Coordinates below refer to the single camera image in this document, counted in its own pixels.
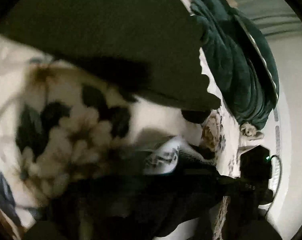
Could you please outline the striped black grey knit sweater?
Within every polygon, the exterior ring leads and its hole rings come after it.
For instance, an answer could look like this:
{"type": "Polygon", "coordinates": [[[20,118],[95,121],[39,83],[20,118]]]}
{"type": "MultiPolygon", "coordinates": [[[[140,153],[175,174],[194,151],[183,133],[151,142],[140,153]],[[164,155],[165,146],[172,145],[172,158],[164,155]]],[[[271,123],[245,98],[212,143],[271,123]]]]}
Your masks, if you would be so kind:
{"type": "Polygon", "coordinates": [[[214,166],[176,152],[166,174],[142,172],[140,152],[112,172],[69,184],[25,239],[154,239],[204,215],[227,195],[214,166]]]}

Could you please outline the dark green quilted jacket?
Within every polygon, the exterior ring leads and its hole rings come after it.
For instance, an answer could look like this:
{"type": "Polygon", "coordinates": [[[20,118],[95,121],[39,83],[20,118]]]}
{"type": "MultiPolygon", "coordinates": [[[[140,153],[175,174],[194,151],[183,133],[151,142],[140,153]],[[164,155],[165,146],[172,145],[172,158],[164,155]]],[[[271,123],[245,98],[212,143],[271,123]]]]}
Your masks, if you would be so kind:
{"type": "Polygon", "coordinates": [[[191,0],[203,28],[202,49],[227,107],[239,124],[261,130],[279,98],[279,77],[268,42],[227,0],[191,0]]]}

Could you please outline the grey green curtain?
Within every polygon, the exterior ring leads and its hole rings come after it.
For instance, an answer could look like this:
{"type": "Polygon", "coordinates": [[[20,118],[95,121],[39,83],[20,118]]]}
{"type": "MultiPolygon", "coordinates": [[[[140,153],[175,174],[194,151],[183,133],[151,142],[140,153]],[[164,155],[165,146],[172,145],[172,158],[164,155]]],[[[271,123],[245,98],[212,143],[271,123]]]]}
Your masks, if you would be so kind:
{"type": "Polygon", "coordinates": [[[302,35],[302,21],[284,0],[227,0],[266,37],[302,35]]]}

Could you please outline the black folded garment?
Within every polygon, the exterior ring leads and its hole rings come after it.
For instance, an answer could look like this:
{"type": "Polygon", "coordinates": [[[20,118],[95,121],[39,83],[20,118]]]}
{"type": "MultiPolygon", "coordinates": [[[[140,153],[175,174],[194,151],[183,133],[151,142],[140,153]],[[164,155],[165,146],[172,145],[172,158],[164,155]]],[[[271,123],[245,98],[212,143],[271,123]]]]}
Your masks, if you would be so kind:
{"type": "Polygon", "coordinates": [[[202,73],[202,28],[180,0],[20,0],[0,33],[125,94],[186,111],[221,104],[202,73]]]}

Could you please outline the floral patterned bed sheet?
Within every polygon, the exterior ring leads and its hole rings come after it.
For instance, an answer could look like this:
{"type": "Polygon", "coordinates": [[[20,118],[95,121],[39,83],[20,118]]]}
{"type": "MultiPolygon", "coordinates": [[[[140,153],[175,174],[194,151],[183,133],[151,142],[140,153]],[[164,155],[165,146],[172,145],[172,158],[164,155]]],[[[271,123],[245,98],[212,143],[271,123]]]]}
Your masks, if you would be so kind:
{"type": "MultiPolygon", "coordinates": [[[[180,0],[191,16],[191,0],[180,0]]],[[[145,153],[142,172],[166,174],[185,152],[216,168],[225,150],[255,145],[263,134],[239,124],[206,63],[218,109],[186,111],[155,103],[82,68],[0,33],[0,213],[12,236],[25,234],[67,186],[112,172],[145,153]]]]}

